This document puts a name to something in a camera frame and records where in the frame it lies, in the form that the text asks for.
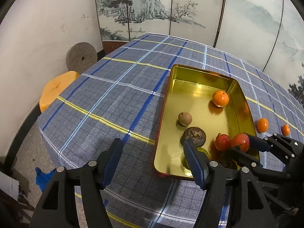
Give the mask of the gold toffee tin tray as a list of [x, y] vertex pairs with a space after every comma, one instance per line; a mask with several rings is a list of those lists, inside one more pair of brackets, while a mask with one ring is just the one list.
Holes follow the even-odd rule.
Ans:
[[[229, 103], [219, 108], [212, 102], [214, 92], [223, 90]], [[192, 127], [206, 133], [206, 142], [199, 148], [212, 155], [211, 145], [219, 133], [233, 138], [239, 133], [255, 136], [255, 124], [240, 84], [233, 78], [186, 65], [172, 66], [157, 134], [154, 168], [158, 174], [192, 180], [183, 146], [180, 143], [187, 129], [178, 122], [178, 114], [192, 115]]]

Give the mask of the tan longan fruit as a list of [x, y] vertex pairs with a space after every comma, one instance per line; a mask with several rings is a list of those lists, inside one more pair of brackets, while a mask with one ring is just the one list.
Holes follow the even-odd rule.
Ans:
[[180, 112], [178, 114], [178, 121], [183, 126], [188, 126], [192, 122], [192, 115], [188, 112]]

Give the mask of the grey round millstone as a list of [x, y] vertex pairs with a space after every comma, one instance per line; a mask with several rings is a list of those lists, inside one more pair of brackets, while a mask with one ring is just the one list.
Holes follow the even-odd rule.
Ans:
[[65, 62], [69, 71], [82, 74], [97, 62], [97, 51], [90, 43], [77, 43], [68, 50]]

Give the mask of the small red cherry tomato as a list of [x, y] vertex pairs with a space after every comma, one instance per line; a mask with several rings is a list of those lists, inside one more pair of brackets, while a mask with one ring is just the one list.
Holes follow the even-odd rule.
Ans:
[[231, 139], [226, 134], [219, 133], [215, 139], [215, 147], [220, 152], [226, 152], [231, 147]]

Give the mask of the dark brown passion fruit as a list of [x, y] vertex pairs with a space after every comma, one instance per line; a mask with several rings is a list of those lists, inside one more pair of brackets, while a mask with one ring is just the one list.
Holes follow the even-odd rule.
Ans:
[[192, 139], [196, 147], [202, 147], [206, 142], [206, 138], [205, 131], [200, 127], [189, 127], [183, 132], [180, 143], [183, 145], [187, 139]]

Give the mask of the blue tape scrap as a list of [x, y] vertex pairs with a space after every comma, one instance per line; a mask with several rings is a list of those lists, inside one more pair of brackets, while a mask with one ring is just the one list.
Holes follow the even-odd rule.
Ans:
[[35, 168], [36, 184], [42, 192], [45, 190], [55, 171], [56, 169], [53, 169], [49, 173], [44, 173], [39, 167]]

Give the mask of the painted folding screen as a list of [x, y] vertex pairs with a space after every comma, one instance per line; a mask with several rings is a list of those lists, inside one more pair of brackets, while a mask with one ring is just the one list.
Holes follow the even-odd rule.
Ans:
[[303, 102], [303, 16], [291, 0], [96, 0], [104, 41], [154, 32], [238, 57]]

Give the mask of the blue plaid tablecloth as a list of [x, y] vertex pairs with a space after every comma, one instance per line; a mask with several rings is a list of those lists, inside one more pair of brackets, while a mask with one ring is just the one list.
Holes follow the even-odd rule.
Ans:
[[152, 154], [169, 72], [174, 64], [211, 70], [240, 84], [268, 133], [289, 123], [303, 141], [303, 107], [265, 73], [224, 51], [149, 33], [80, 75], [41, 114], [38, 127], [55, 166], [82, 167], [127, 138], [110, 185], [101, 192], [114, 227], [192, 227], [204, 192], [192, 181], [157, 176]]

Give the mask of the orange round wooden stool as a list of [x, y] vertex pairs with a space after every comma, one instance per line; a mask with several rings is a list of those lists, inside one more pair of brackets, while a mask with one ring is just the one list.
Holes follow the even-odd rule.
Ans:
[[57, 76], [47, 83], [39, 100], [40, 111], [43, 113], [49, 105], [79, 76], [79, 73], [72, 70]]

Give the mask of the small orange mandarin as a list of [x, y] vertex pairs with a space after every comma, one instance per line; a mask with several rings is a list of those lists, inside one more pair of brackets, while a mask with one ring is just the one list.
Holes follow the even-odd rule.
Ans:
[[281, 127], [281, 132], [284, 136], [288, 136], [290, 135], [291, 133], [291, 130], [290, 130], [290, 127], [288, 124], [284, 124], [282, 127]]

